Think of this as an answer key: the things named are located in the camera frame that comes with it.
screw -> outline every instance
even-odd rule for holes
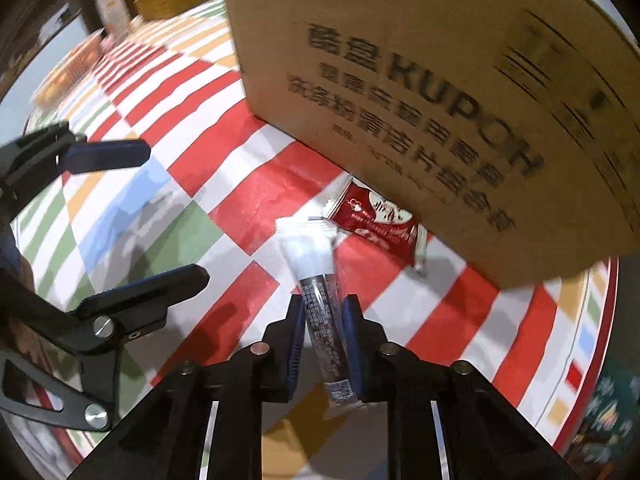
[[[384,355],[396,355],[399,349],[400,345],[392,343],[391,341],[387,341],[386,343],[382,343],[382,345],[380,345],[380,351]]]
[[[109,316],[98,316],[94,320],[94,334],[101,339],[107,339],[113,334],[113,321]]]
[[[460,375],[469,375],[474,371],[473,366],[469,361],[463,361],[460,359],[451,365],[453,371],[459,373]]]
[[[269,350],[271,350],[271,347],[264,341],[258,341],[257,343],[251,345],[251,353],[255,355],[264,355]]]
[[[109,423],[109,415],[100,404],[89,404],[84,410],[84,420],[94,428],[94,430],[103,430]]]
[[[198,368],[198,365],[196,363],[194,363],[193,361],[185,361],[184,365],[182,366],[182,370],[180,371],[180,373],[182,375],[193,374],[194,371],[196,371],[197,368]]]

striped tablecloth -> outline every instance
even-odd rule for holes
[[[127,345],[126,413],[176,363],[225,360],[284,315],[294,282],[274,220],[318,213],[345,174],[251,115],[222,0],[143,25],[54,113],[34,114],[30,129],[62,119],[90,141],[145,139],[152,156],[142,168],[63,175],[25,209],[15,230],[37,292],[69,310],[185,264],[211,276],[206,290],[170,309],[165,329]],[[561,449],[571,437],[606,349],[616,261],[572,280],[497,290],[437,238],[424,281],[355,235],[335,254],[343,293],[358,294],[390,340],[425,360],[471,361],[550,443]],[[47,349],[45,361],[78,384],[64,356]],[[295,400],[265,407],[266,478],[384,477],[386,407],[331,420],[325,408],[305,351]],[[100,435],[58,438],[73,463]]]

tablecloth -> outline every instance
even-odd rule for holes
[[[69,310],[85,296],[185,264],[210,273],[203,292],[170,309],[164,329],[126,346],[126,413],[176,363],[225,360],[284,315],[294,281],[274,220],[317,214],[345,173],[250,113],[223,0],[145,23],[56,110],[34,113],[28,129],[54,120],[68,120],[90,141],[145,139],[152,156],[141,168],[64,174],[18,217],[18,246],[39,295]],[[602,364],[617,261],[570,280],[498,290],[436,237],[423,280],[356,235],[343,235],[335,254],[341,291],[358,294],[390,340],[425,360],[469,360],[550,443],[564,446]],[[44,361],[78,386],[68,356],[47,348]],[[294,401],[264,410],[265,478],[384,478],[386,407],[331,420],[325,408],[305,351]],[[71,462],[102,437],[59,433]]]

